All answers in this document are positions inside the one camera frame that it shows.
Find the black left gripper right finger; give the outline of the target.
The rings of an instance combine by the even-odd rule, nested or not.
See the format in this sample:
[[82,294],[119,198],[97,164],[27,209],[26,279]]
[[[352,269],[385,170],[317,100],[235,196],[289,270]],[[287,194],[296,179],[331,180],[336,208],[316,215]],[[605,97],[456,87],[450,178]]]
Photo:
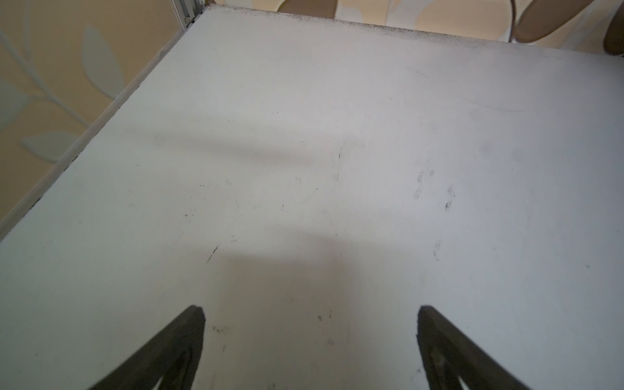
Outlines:
[[526,389],[433,306],[421,306],[417,342],[430,389]]

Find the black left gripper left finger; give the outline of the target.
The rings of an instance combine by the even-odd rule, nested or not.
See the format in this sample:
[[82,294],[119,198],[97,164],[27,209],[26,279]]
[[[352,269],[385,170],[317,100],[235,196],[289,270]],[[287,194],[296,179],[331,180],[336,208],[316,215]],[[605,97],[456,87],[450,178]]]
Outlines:
[[190,389],[202,355],[206,317],[191,305],[92,389]]

